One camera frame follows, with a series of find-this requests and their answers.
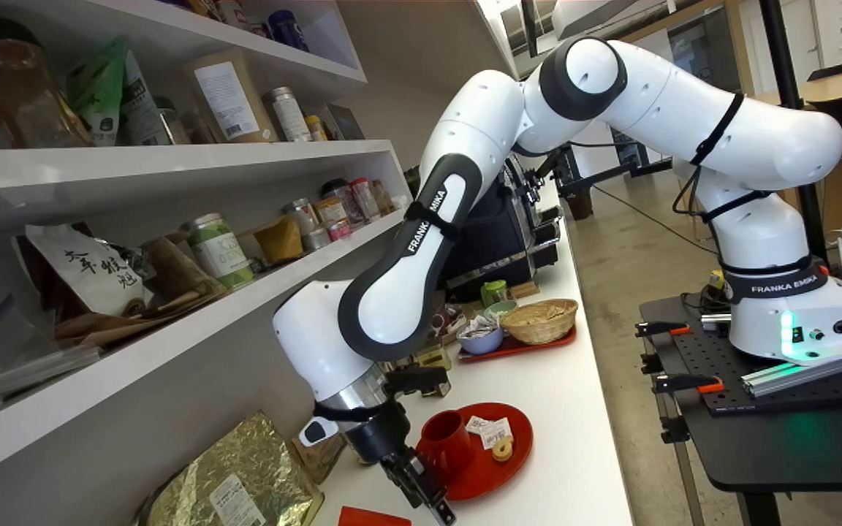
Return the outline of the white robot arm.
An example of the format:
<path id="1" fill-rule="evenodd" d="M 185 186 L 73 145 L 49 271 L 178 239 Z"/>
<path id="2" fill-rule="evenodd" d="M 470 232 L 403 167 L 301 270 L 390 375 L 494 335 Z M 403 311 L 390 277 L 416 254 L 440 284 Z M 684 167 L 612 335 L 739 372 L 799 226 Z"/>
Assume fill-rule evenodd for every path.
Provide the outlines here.
<path id="1" fill-rule="evenodd" d="M 713 89 L 627 40 L 570 40 L 525 81 L 479 70 L 427 140 L 396 245 L 356 277 L 305 284 L 273 315 L 317 413 L 440 524 L 453 520 L 444 479 L 406 444 L 411 420 L 383 368 L 427 340 L 443 270 L 506 160 L 554 163 L 595 124 L 694 170 L 738 350 L 772 372 L 842 362 L 842 277 L 823 271 L 799 210 L 783 202 L 789 186 L 815 185 L 840 163 L 833 116 Z"/>

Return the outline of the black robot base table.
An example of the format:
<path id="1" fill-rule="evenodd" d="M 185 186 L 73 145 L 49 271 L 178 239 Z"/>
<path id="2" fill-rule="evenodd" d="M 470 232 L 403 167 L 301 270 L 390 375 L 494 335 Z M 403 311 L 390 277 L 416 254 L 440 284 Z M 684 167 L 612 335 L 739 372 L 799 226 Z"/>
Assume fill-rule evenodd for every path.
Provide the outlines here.
<path id="1" fill-rule="evenodd" d="M 842 492 L 842 375 L 756 398 L 744 376 L 764 360 L 706 331 L 694 292 L 643 303 L 639 340 L 661 441 L 697 449 L 744 526 L 780 526 L 779 493 Z"/>

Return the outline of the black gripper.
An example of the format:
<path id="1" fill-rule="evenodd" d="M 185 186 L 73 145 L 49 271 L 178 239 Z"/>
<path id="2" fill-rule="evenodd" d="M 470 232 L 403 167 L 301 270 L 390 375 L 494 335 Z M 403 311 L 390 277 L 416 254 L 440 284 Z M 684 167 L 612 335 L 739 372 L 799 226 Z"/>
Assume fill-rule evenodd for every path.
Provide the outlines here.
<path id="1" fill-rule="evenodd" d="M 444 498 L 443 482 L 412 457 L 406 444 L 411 416 L 397 400 L 374 408 L 356 408 L 346 419 L 346 438 L 370 465 L 383 465 L 386 476 L 400 487 L 412 508 L 427 506 L 440 526 L 453 526 L 457 514 Z"/>

